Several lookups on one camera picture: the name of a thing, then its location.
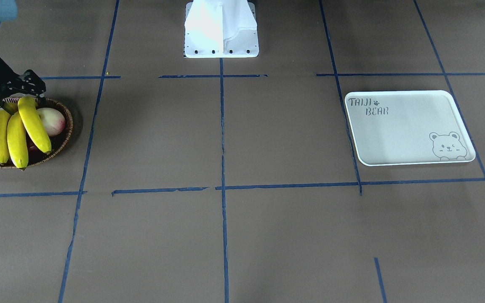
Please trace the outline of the dark purple fruit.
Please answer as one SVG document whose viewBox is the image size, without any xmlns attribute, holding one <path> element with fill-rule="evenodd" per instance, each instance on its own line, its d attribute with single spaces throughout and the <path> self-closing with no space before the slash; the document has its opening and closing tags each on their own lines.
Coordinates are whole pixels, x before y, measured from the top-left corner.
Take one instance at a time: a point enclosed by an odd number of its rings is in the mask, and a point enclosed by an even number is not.
<svg viewBox="0 0 485 303">
<path fill-rule="evenodd" d="M 26 134 L 26 144 L 28 151 L 28 166 L 33 166 L 34 164 L 46 161 L 49 157 L 52 157 L 55 153 L 51 151 L 50 153 L 44 153 L 40 150 L 31 140 L 29 135 Z"/>
</svg>

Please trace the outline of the pink peach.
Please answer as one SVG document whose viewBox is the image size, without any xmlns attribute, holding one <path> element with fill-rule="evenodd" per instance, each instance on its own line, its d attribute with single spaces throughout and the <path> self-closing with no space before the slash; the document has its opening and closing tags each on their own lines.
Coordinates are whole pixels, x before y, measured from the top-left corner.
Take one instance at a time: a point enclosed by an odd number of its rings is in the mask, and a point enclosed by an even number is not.
<svg viewBox="0 0 485 303">
<path fill-rule="evenodd" d="M 37 109 L 37 113 L 49 137 L 58 136 L 64 131 L 66 120 L 60 111 L 44 107 Z"/>
</svg>

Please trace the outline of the brown wicker basket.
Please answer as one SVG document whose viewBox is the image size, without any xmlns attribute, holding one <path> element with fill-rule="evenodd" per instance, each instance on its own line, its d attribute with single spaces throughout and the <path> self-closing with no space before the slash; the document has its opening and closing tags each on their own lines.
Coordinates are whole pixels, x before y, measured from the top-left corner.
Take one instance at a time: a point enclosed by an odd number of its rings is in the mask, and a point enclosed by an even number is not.
<svg viewBox="0 0 485 303">
<path fill-rule="evenodd" d="M 65 118 L 65 127 L 60 134 L 51 137 L 51 143 L 53 148 L 51 153 L 43 154 L 40 151 L 33 150 L 29 152 L 29 163 L 27 168 L 40 165 L 60 154 L 62 150 L 66 148 L 66 146 L 70 145 L 70 140 L 72 139 L 73 132 L 76 128 L 72 111 L 66 105 L 53 98 L 47 98 L 45 106 L 62 113 Z M 16 166 L 14 165 L 12 160 L 9 159 L 7 163 L 0 164 L 0 169 L 16 169 Z"/>
</svg>

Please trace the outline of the white rectangular bear tray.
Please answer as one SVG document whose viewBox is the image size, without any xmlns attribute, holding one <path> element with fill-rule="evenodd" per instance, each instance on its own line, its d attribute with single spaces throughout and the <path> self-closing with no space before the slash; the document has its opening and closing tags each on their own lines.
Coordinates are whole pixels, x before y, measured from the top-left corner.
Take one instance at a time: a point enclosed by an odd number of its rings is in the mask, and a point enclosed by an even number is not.
<svg viewBox="0 0 485 303">
<path fill-rule="evenodd" d="M 358 160 L 366 166 L 463 163 L 477 155 L 447 91 L 350 92 L 344 103 Z"/>
</svg>

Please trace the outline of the white pedestal column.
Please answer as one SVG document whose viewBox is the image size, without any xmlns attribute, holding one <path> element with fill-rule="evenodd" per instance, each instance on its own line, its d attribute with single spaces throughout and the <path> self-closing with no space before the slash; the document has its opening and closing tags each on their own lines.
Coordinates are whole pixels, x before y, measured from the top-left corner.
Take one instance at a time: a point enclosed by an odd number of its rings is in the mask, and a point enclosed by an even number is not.
<svg viewBox="0 0 485 303">
<path fill-rule="evenodd" d="M 254 3 L 248 0 L 193 0 L 187 3 L 185 13 L 185 57 L 258 57 Z"/>
</svg>

